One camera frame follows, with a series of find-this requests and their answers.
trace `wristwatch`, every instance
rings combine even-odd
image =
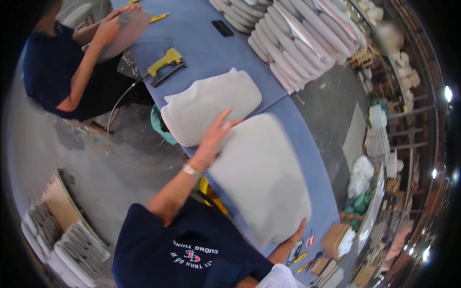
[[[188,160],[186,163],[184,163],[183,165],[183,171],[187,174],[187,175],[191,175],[192,177],[194,178],[197,178],[197,179],[200,179],[203,177],[203,173],[195,170],[192,166],[190,166],[189,164],[190,160]]]

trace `yellow utility knife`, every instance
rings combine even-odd
[[[298,262],[299,260],[303,259],[306,255],[307,255],[307,253],[301,254],[301,256],[299,256],[298,258],[296,258],[295,260],[293,260],[293,263],[296,263],[296,262]]]
[[[149,23],[152,23],[152,22],[155,22],[155,21],[157,21],[157,20],[163,19],[163,18],[165,18],[166,16],[168,16],[169,14],[170,14],[170,13],[165,13],[165,14],[160,14],[159,16],[152,17],[152,18],[150,18]]]
[[[299,272],[303,271],[304,269],[307,268],[308,265],[309,265],[309,263],[307,263],[306,265],[302,266],[301,268],[299,268],[298,270],[296,270],[296,273],[299,273]]]

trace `blue table cover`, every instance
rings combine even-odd
[[[112,0],[112,6],[118,8],[126,0]],[[311,229],[316,241],[309,248],[303,246],[301,253],[307,256],[290,269],[295,272],[311,261],[322,250],[320,241],[334,222],[339,222],[339,214],[328,174],[306,122],[286,91],[271,73],[269,66],[262,62],[247,43],[248,35],[243,35],[230,26],[224,16],[217,12],[208,0],[143,0],[139,2],[152,16],[170,12],[164,19],[148,26],[146,32],[131,46],[137,66],[144,71],[148,66],[165,55],[169,47],[177,49],[187,65],[157,88],[145,80],[153,99],[161,109],[166,102],[165,96],[180,93],[200,79],[228,72],[235,67],[246,71],[256,83],[262,94],[262,103],[247,118],[267,112],[278,117],[290,137],[301,163],[306,185],[312,203],[312,217],[307,223],[303,239],[306,240]],[[211,24],[213,20],[223,20],[234,32],[234,36],[223,37]],[[185,147],[191,157],[196,147]],[[269,244],[262,248],[249,230],[237,207],[219,185],[206,173],[207,180],[229,210],[248,240],[263,255],[268,256],[276,247]],[[295,278],[307,285],[315,277],[311,273],[298,273]]]

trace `navy t-shirt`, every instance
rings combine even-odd
[[[226,216],[189,198],[167,228],[142,205],[131,205],[112,274],[118,288],[225,288],[247,276],[261,281],[272,266]]]
[[[54,37],[38,32],[30,35],[24,56],[24,87],[27,95],[46,111],[62,118],[78,119],[80,105],[72,112],[56,107],[71,93],[71,79],[84,53],[72,38],[74,29],[55,22],[54,31]]]

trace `hand tool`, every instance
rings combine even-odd
[[[315,255],[315,258],[314,258],[311,262],[307,263],[306,265],[304,265],[304,266],[302,266],[301,268],[299,268],[298,270],[296,270],[295,273],[299,273],[299,272],[301,272],[301,271],[304,270],[304,274],[306,274],[307,271],[309,270],[309,268],[311,268],[312,265],[314,265],[314,264],[315,264],[320,258],[322,258],[322,257],[323,257],[323,253],[322,253],[322,252],[318,252],[318,253]]]
[[[290,255],[288,256],[289,265],[293,262],[293,260],[298,258],[303,242],[304,240],[299,240],[298,242],[295,243],[295,245],[293,246],[293,249],[291,249]]]
[[[155,21],[157,21],[157,20],[163,19],[163,18],[165,18],[166,16],[168,16],[169,14],[170,14],[170,13],[168,12],[168,13],[165,13],[165,14],[160,14],[160,15],[158,15],[158,16],[152,17],[152,18],[150,18],[149,23],[152,23],[152,22],[155,22]]]
[[[163,73],[159,71],[165,65],[169,65],[173,67],[168,72]],[[150,67],[147,68],[147,74],[152,76],[152,86],[157,87],[159,86],[165,79],[171,76],[173,73],[178,71],[181,68],[186,68],[186,64],[184,63],[183,57],[176,51],[175,48],[170,47],[166,52],[165,56],[160,59],[159,61],[152,64]]]
[[[309,235],[309,238],[306,241],[306,248],[308,248],[309,246],[314,244],[314,242],[315,242],[315,236],[314,236],[313,230],[311,228],[311,234]]]
[[[304,257],[306,257],[307,253],[303,253],[301,254],[298,258],[296,258],[295,260],[293,260],[293,263],[296,263],[298,262],[299,260],[303,259]]]

